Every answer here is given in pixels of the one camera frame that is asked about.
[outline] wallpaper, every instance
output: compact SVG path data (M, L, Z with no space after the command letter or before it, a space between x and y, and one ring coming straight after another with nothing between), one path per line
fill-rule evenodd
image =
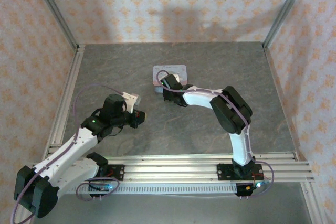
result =
M42 158L73 56L44 0L0 0L0 223L18 170Z
M79 44L263 41L285 0L56 0Z
M291 132L336 220L336 0L297 0L270 47Z

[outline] purple cable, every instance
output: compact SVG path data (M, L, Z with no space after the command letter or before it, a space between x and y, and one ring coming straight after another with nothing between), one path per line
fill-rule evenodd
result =
M39 170L32 178L31 180L27 183L27 185L23 188L23 190L21 191L21 193L19 194L19 196L17 197L16 199L16 202L15 202L15 205L14 205L14 208L13 208L13 211L12 211L12 214L11 214L11 224L16 224L14 222L14 219L15 219L15 214L16 214L16 211L17 211L17 208L19 206L19 203L20 201L22 200L25 192L28 190L28 188L30 187L30 185L33 183L33 181L42 173L44 172L50 165L52 165L54 162L58 161L61 157L63 157L64 154L66 154L70 149L71 147L75 144L76 140L77 140L77 137L78 137L78 133L79 133L79 128L80 128L80 124L78 123L78 119L77 119L77 111L76 111L76 105L77 105L77 100L80 96L80 94L82 94L85 90L91 88L91 87L97 87L97 86L101 86L101 87L105 87L105 88L108 88L108 89L111 89L113 90L114 92L122 95L123 93L112 88L112 87L109 87L107 85L104 85L104 84L99 84L99 83L94 83L94 84L90 84L90 85L87 85L85 86L84 88L82 88L78 94L76 95L75 97L75 100L73 102L73 108L72 108L72 114L75 118L75 125L77 126L76 128L76 133L75 133L75 137L73 138L74 140L69 144L69 146L62 152L60 153L57 157L55 157L53 160L51 160L45 167L43 167L41 170ZM25 219L24 221L18 223L18 224L23 224L23 223L26 223L34 214L31 214L27 219Z
M102 198L104 198L104 197L108 197L108 196L110 196L111 194L113 194L113 193L118 189L118 187L119 187L119 185L120 185L119 180L117 180L116 178L111 178L111 177L89 178L89 179L86 180L86 181L88 181L88 182L83 182L83 183L81 183L81 184L76 188L76 197L77 197L78 199L82 200L82 201L93 201L93 200L95 200L94 197L93 197L93 198L87 198L87 199L84 199L83 197L79 196L79 194L78 194L78 190L79 190L79 188L80 188L82 185L89 185L89 184L91 184L90 181L97 181L97 180L99 180L99 181L100 181L100 180L112 180L112 181L116 181L116 182L118 183L117 186L116 186L112 191L108 192L107 194L105 194L105 195L103 195L103 196L100 196L100 197L99 197L100 199L102 199ZM104 186L105 184L91 184L91 185Z
M234 111L237 112L237 114L239 115L239 117L242 119L242 121L245 123L245 127L248 127L248 122L247 120L245 119L245 117L242 115L242 113L237 109L237 107L229 100L228 97L226 97L225 95L223 95L222 93L219 93L219 92L216 92L216 91L211 91L211 90L207 90L207 89L190 89L190 90L175 90L175 89L169 89L167 87L165 87L162 82L159 80L159 74L162 73L162 72L165 72L166 74L169 74L166 70L160 70L159 72L157 72L156 74L156 80L158 81L159 85L165 89L165 90L168 90L168 91L171 91L171 92L178 92L178 93L189 93L189 92L203 92L203 93L209 93L209 94L216 94L216 95L219 95L220 97L222 97L233 109ZM250 144L250 137L248 135L248 146L249 146L249 152L251 153L251 144ZM255 161L253 158L252 158L252 161L257 163L257 164L265 164L267 165L270 170L271 170L271 173L272 173L272 179L271 179L271 182L270 182L270 185L269 187L266 188L266 190L256 194L256 195L251 195L251 196L248 196L248 197L245 197L245 198L251 198L251 197L257 197L261 194L264 194L265 192L267 192L273 185L274 183L274 170L272 169L272 167L270 166L270 164L264 162L264 161Z

